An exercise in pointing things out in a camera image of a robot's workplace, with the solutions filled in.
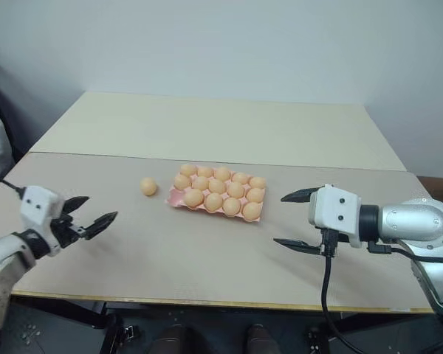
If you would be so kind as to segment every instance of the robotic arm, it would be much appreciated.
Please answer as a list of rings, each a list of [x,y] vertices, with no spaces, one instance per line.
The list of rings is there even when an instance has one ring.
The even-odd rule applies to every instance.
[[[21,197],[21,216],[26,231],[0,238],[0,330],[8,308],[13,286],[45,255],[55,256],[61,249],[80,238],[90,240],[106,229],[117,212],[105,214],[89,227],[72,223],[70,212],[89,197],[65,200],[43,187],[17,188]]]
[[[320,229],[322,243],[312,247],[299,240],[276,242],[310,254],[334,257],[337,242],[360,248],[368,243],[371,253],[401,253],[412,259],[412,272],[431,306],[443,315],[443,203],[429,198],[412,199],[402,204],[362,205],[353,193],[326,184],[298,190],[282,201],[309,205],[309,222]],[[395,249],[398,243],[404,249]]]

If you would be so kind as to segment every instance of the egg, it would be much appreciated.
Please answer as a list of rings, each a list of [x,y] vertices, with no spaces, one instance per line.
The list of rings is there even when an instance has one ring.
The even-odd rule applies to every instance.
[[[208,178],[204,176],[195,178],[192,182],[192,188],[206,190],[208,188]]]
[[[211,193],[207,195],[207,197],[205,197],[204,205],[209,212],[214,212],[218,208],[221,208],[222,204],[223,204],[223,198],[218,193]]]
[[[190,208],[195,208],[204,202],[204,193],[201,190],[188,190],[184,194],[184,203]]]
[[[180,167],[180,173],[187,177],[195,175],[196,172],[197,172],[197,166],[194,166],[192,164],[183,164]]]
[[[174,179],[174,186],[178,190],[183,190],[183,189],[185,189],[187,187],[190,187],[190,182],[191,182],[190,178],[188,178],[187,176],[179,174]]]
[[[211,179],[208,182],[208,189],[211,192],[223,194],[227,191],[227,186],[225,185],[224,182],[220,181],[219,179]]]
[[[243,172],[237,172],[231,178],[231,180],[233,182],[239,182],[241,184],[248,183],[248,179],[250,179],[250,177],[246,173],[243,173]]]
[[[254,201],[256,203],[261,203],[264,198],[264,191],[260,190],[259,188],[251,188],[248,190],[248,193],[246,193],[246,199],[248,201]]]
[[[227,198],[223,202],[223,211],[226,216],[235,216],[239,213],[241,202],[236,198]]]
[[[156,181],[151,177],[143,178],[140,182],[140,189],[144,195],[153,195],[157,191]]]
[[[261,205],[251,201],[244,206],[242,214],[246,220],[253,221],[261,214]]]
[[[212,167],[199,167],[199,169],[197,170],[197,175],[198,176],[204,176],[204,177],[211,177],[213,176],[213,168]]]
[[[215,170],[215,173],[213,174],[216,179],[219,179],[220,181],[228,181],[231,177],[231,172],[228,170],[228,167],[219,167]]]
[[[228,195],[234,198],[243,198],[244,188],[239,182],[233,182],[228,186]]]
[[[250,186],[253,188],[265,188],[266,186],[266,179],[262,177],[252,177],[250,179]]]

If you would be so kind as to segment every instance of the black cable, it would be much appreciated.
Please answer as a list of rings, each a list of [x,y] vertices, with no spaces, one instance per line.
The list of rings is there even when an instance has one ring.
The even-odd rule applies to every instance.
[[[326,323],[336,335],[336,337],[342,341],[344,345],[346,345],[349,349],[354,351],[357,354],[365,354],[361,349],[356,348],[353,344],[351,344],[344,336],[340,333],[340,331],[334,325],[332,318],[330,317],[330,313],[328,312],[328,306],[326,304],[326,294],[328,292],[328,284],[330,281],[330,273],[332,272],[332,259],[330,257],[325,257],[325,275],[323,276],[323,284],[322,284],[322,311],[325,316]]]
[[[441,348],[443,348],[443,341],[439,341],[438,343],[432,345],[431,347],[423,349],[422,354],[432,354]]]
[[[16,185],[10,183],[9,181],[6,181],[3,178],[0,178],[0,182],[3,183],[4,185],[10,187],[12,190],[15,190],[20,195],[20,198],[23,197],[24,188],[17,187]]]
[[[402,256],[406,256],[411,260],[416,260],[418,262],[429,262],[429,263],[443,263],[443,257],[425,257],[425,256],[417,256],[410,252],[407,252],[404,249],[396,249],[394,247],[391,248],[392,252],[400,253]]]

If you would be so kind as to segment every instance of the tabletop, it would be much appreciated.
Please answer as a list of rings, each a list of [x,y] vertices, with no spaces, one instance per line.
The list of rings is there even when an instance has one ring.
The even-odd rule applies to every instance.
[[[75,222],[89,225],[117,210],[116,221],[90,241],[80,240],[45,257],[16,285],[14,294],[144,303],[223,305],[320,310],[324,259],[278,245],[274,237],[320,242],[308,224],[308,205],[281,203],[294,190],[332,183],[365,204],[427,196],[415,176],[402,171],[225,164],[263,176],[267,192],[261,220],[173,208],[165,203],[185,161],[122,156],[29,153],[7,177],[64,196],[89,195]],[[203,165],[216,167],[215,162]],[[142,177],[159,192],[145,197]],[[19,200],[0,185],[0,236],[21,231]],[[396,254],[374,255],[340,244],[334,258],[329,304],[356,312],[431,312],[410,262]]]
[[[86,92],[31,151],[405,171],[361,105]]]

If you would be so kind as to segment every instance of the white wall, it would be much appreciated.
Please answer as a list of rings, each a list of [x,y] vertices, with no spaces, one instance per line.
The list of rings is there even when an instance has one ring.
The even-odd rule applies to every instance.
[[[0,0],[0,92],[28,148],[84,90],[360,103],[443,177],[443,0]]]

